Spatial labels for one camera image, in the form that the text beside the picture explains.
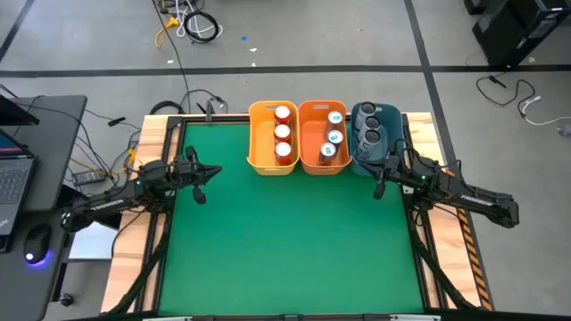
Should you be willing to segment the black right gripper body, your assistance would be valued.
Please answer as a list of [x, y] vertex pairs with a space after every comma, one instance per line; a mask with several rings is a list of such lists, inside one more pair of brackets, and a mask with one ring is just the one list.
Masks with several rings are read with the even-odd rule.
[[377, 200], [383, 198], [387, 181], [404, 185], [408, 188], [414, 187], [411, 174], [405, 169], [401, 159], [394, 154], [389, 154], [380, 161], [374, 177], [377, 185], [373, 192], [373, 198]]

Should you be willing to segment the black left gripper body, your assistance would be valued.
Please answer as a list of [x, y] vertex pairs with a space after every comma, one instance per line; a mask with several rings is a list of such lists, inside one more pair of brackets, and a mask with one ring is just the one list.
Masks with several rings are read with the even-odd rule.
[[178, 186], [192, 185], [193, 198], [198, 204], [206, 203], [206, 196], [202, 186], [206, 184], [205, 169], [198, 160], [197, 152], [193, 146], [185, 149], [185, 154], [174, 157], [171, 174]]

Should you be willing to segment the white Celsius drink can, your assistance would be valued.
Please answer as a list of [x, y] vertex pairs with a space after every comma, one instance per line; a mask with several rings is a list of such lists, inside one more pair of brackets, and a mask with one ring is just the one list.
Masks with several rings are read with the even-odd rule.
[[376, 130], [367, 130], [359, 140], [357, 158], [361, 161], [377, 161], [382, 156], [381, 136]]
[[354, 120], [354, 126], [360, 130], [368, 117], [374, 116], [376, 107], [373, 103], [363, 102], [358, 106], [357, 115]]
[[380, 121], [375, 116], [368, 117], [359, 130], [358, 142], [365, 140], [367, 143], [377, 143], [380, 140], [379, 129]]

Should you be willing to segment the yellow plastic bin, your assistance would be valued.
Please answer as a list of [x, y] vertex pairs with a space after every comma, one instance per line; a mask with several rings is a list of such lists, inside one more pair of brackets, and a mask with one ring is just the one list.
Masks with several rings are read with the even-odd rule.
[[[291, 147], [292, 163], [288, 166], [278, 166], [276, 163], [274, 139], [274, 111], [280, 106], [288, 106], [291, 110]], [[249, 108], [250, 119], [250, 146], [248, 162], [253, 169], [262, 176], [286, 176], [294, 171], [297, 161], [300, 159], [298, 151], [299, 140], [297, 129], [299, 128], [297, 116], [298, 110], [294, 103], [289, 101], [259, 101]]]

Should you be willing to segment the orange plastic bin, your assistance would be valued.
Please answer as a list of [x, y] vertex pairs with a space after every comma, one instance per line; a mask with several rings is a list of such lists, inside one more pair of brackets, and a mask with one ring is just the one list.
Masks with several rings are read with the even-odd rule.
[[[344, 115], [343, 133], [344, 140], [336, 156], [328, 166], [319, 165], [319, 148], [327, 141], [325, 133], [327, 115], [331, 111], [339, 111]], [[336, 175], [345, 169], [351, 162], [349, 154], [349, 141], [346, 125], [347, 108], [335, 100], [306, 101], [298, 107], [299, 128], [299, 153], [304, 171], [310, 175]]]

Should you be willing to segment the teal plastic bin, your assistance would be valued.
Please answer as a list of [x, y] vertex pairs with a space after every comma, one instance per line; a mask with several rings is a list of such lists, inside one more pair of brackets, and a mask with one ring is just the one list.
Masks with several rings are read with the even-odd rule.
[[[353, 174], [358, 176], [368, 177], [369, 173], [357, 162], [357, 152], [360, 142], [360, 137], [358, 134], [360, 128], [356, 127], [356, 121], [364, 119], [361, 114], [362, 104], [367, 104], [367, 102], [356, 103], [351, 112], [350, 124], [350, 138], [349, 147], [350, 155], [353, 157], [353, 161], [350, 165], [350, 169]], [[403, 134], [403, 121], [401, 117], [401, 112], [395, 106], [386, 103], [371, 103], [375, 107], [375, 112], [373, 114], [380, 122], [380, 129], [378, 129], [381, 135], [380, 150], [378, 152], [373, 152], [373, 161], [380, 161], [386, 156], [387, 153], [400, 154], [402, 155], [402, 139], [404, 139]]]

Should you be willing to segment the black power brick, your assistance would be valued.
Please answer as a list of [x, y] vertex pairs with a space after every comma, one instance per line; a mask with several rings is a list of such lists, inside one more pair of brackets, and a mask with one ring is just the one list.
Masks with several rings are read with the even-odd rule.
[[84, 171], [72, 175], [72, 181], [75, 186], [90, 185], [103, 182], [107, 176], [99, 171]]

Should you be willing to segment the white panel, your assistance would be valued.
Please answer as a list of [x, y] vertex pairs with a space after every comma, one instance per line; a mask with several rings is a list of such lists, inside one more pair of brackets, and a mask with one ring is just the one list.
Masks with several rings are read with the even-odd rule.
[[112, 258], [112, 244], [118, 229], [97, 222], [73, 236], [68, 258], [71, 260], [99, 260]]

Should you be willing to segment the black desk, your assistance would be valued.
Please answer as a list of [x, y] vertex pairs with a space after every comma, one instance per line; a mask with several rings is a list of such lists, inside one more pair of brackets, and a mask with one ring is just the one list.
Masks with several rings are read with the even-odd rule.
[[[75, 193], [63, 184], [80, 120], [84, 95], [40, 96], [14, 101], [39, 119], [33, 126], [6, 127], [7, 133], [36, 156], [16, 219], [0, 214], [0, 321], [39, 321], [53, 294], [67, 234], [60, 228], [58, 209]], [[51, 230], [46, 256], [25, 260], [24, 244], [37, 226]]]

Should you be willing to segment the yellow black hazard tape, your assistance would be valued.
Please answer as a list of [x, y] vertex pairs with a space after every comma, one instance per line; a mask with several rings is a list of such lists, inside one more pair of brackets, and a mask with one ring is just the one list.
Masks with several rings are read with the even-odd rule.
[[467, 213], [463, 209], [456, 209], [456, 212], [459, 217], [459, 225], [468, 253], [469, 265], [475, 280], [476, 293], [483, 309], [493, 311], [491, 297], [487, 291], [487, 283], [484, 280], [484, 271], [482, 269], [480, 259], [478, 258], [478, 250], [476, 249], [472, 229], [468, 223]]

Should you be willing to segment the black computer mouse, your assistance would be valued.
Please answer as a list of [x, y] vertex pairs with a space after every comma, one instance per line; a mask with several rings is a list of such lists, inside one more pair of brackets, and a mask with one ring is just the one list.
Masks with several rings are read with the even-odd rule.
[[32, 227], [25, 237], [23, 245], [24, 259], [30, 265], [42, 262], [49, 251], [52, 228], [43, 224]]

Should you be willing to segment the dark grey laptop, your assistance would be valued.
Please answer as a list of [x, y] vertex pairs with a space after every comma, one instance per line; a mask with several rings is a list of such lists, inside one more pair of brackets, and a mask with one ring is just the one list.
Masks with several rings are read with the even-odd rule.
[[35, 162], [33, 153], [0, 129], [0, 253], [9, 251]]

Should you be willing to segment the black monitor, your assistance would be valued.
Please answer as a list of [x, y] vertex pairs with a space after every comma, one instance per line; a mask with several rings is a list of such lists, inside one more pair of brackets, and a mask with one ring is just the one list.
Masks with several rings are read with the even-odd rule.
[[35, 126], [39, 119], [0, 95], [0, 126]]

